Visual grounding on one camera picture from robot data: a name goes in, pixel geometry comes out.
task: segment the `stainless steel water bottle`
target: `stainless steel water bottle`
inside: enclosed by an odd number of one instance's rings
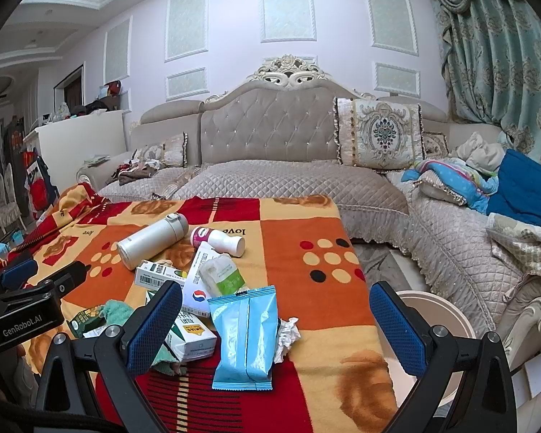
[[[154,257],[189,231],[184,215],[171,213],[162,220],[135,232],[118,243],[118,252],[128,270],[134,270],[140,262]]]

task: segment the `green towel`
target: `green towel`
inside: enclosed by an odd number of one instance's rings
[[[125,302],[109,299],[100,314],[106,319],[107,325],[124,325],[134,309]],[[156,358],[152,362],[152,367],[163,374],[174,376],[180,375],[180,362],[162,345]]]

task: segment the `white cabinet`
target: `white cabinet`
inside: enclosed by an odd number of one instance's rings
[[[36,127],[24,138],[26,150],[36,148],[48,166],[52,185],[62,193],[76,184],[76,172],[97,154],[126,151],[122,111],[83,115]]]

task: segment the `white thermos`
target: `white thermos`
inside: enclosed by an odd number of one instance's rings
[[[180,213],[171,213],[120,241],[118,252],[128,270],[134,270],[143,260],[154,257],[180,241],[188,231],[186,217]]]
[[[242,236],[229,236],[217,229],[197,226],[190,233],[190,243],[198,248],[202,241],[206,241],[219,253],[231,254],[232,257],[241,257],[245,253],[245,239]]]

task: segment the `quilted sofa cover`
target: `quilted sofa cover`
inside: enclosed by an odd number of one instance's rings
[[[429,198],[412,181],[401,182],[402,175],[391,172],[387,178],[407,198],[410,222],[391,242],[411,253],[431,291],[457,306],[477,337],[495,330],[524,283],[521,271],[491,254],[487,216]]]
[[[303,197],[327,195],[339,207],[350,238],[389,241],[405,227],[405,196],[371,169],[310,163],[238,160],[212,165],[167,199],[212,197]]]
[[[160,196],[172,194],[191,180],[199,171],[200,168],[197,166],[168,167],[160,170],[153,177],[135,180],[124,185],[120,185],[115,180],[98,193],[112,203],[150,200],[153,194]]]

